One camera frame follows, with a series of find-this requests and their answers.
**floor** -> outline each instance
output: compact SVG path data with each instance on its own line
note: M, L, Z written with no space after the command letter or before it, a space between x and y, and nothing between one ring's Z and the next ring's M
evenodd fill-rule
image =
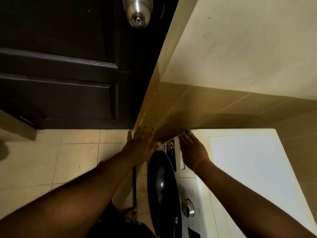
M120 152L128 130L40 130L35 142L0 146L0 219ZM153 230L147 198L147 162L137 167L138 220ZM133 204L132 171L113 197Z

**forearm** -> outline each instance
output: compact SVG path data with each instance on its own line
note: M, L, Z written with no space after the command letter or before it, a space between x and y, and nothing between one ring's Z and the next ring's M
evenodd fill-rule
M97 168L10 214L0 221L2 236L85 236L132 169L127 155L120 152Z
M224 206L247 237L315 237L299 222L211 162L196 168L197 175Z

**red bracelet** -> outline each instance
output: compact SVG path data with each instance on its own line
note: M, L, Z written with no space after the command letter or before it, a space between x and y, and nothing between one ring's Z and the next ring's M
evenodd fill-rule
M205 161L210 161L210 159L207 158L207 159L199 160L199 161L194 165L194 167L193 167L193 172L194 172L195 174L196 174L196 168L197 168L197 166L198 166L199 164L201 164L201 163L204 163Z

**person's left hand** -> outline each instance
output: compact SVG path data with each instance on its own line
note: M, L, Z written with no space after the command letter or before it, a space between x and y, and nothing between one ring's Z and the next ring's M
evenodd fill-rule
M131 157L134 165L143 164L148 160L154 151L161 146L160 142L154 142L155 129L148 132L147 126L144 125L143 129L137 128L132 138L132 131L129 130L126 145L123 147L122 152Z

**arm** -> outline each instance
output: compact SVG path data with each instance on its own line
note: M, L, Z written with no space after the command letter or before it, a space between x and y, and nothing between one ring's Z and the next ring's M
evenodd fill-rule
M184 163L213 192L246 237L316 238L286 212L217 168L193 134L183 133L179 139Z
M0 221L2 237L84 237L109 204L118 186L137 164L150 158L160 143L154 130L138 128L110 160L47 193Z

